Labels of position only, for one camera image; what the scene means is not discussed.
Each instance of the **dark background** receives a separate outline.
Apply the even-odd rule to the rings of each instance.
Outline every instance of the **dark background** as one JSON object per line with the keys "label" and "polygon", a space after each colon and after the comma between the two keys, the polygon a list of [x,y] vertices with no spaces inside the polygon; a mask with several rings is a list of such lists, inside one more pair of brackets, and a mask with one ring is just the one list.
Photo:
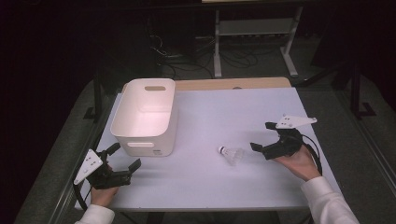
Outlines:
{"label": "dark background", "polygon": [[[297,35],[323,36],[317,65],[355,60],[396,110],[396,7],[388,1],[365,3],[307,7]],[[191,53],[194,36],[213,35],[213,11],[179,11],[159,19],[163,14],[87,13],[73,1],[45,0],[2,1],[0,10],[2,223],[18,214],[74,102],[96,72],[109,92],[132,78],[157,76],[150,29],[185,53]]]}

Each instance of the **white bracket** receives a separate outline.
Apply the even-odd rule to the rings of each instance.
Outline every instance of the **white bracket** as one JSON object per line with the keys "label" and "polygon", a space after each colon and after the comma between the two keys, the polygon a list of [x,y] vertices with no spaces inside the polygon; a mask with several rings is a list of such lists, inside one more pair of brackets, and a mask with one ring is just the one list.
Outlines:
{"label": "white bracket", "polygon": [[93,173],[97,168],[102,165],[102,160],[96,155],[96,153],[89,149],[87,155],[85,156],[84,162],[79,168],[74,184],[77,185],[81,183],[87,176]]}
{"label": "white bracket", "polygon": [[283,118],[276,124],[278,129],[293,129],[305,124],[316,123],[315,118],[301,118],[290,115],[283,115]]}

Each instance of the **floor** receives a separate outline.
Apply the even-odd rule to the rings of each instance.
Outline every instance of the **floor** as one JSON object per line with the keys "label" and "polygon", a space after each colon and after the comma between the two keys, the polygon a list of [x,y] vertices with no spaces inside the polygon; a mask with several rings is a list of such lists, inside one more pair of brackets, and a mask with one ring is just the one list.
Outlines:
{"label": "floor", "polygon": [[[220,47],[222,78],[287,77],[296,84],[312,77],[322,68],[310,65],[319,38],[297,38],[291,49],[299,76],[291,78],[278,48],[284,43],[282,36],[233,37],[224,39]],[[197,42],[203,46],[195,60],[177,52],[161,61],[163,77],[173,79],[202,79],[213,77],[213,59],[210,37]],[[331,87],[335,74],[315,84],[299,88],[298,92],[308,116],[318,118],[314,127],[326,158],[339,182],[346,201],[361,223],[391,223],[395,218],[395,190],[392,170],[396,170],[394,152],[396,129],[395,112],[381,99],[375,85],[365,77],[361,80],[361,101],[373,108],[376,116],[356,119],[348,108],[349,86],[343,91]],[[92,91],[87,86],[85,91]],[[62,223],[72,223],[82,216],[81,211],[69,205]],[[299,223],[309,211],[279,211],[282,224]],[[145,223],[147,213],[117,213],[114,223]]]}

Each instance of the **white plastic bin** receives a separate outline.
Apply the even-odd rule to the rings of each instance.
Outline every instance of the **white plastic bin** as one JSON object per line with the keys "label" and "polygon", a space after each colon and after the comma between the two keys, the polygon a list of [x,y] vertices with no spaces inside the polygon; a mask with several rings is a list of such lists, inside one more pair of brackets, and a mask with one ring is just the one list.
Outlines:
{"label": "white plastic bin", "polygon": [[124,89],[110,131],[130,156],[172,153],[177,131],[175,81],[140,78]]}

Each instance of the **person's left hand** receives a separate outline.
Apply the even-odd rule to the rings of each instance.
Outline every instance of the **person's left hand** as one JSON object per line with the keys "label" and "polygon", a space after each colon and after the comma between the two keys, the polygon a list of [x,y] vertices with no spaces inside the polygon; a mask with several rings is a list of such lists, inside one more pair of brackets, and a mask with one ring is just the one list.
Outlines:
{"label": "person's left hand", "polygon": [[95,189],[91,190],[91,204],[108,207],[113,201],[114,195],[119,191],[119,187],[111,189]]}

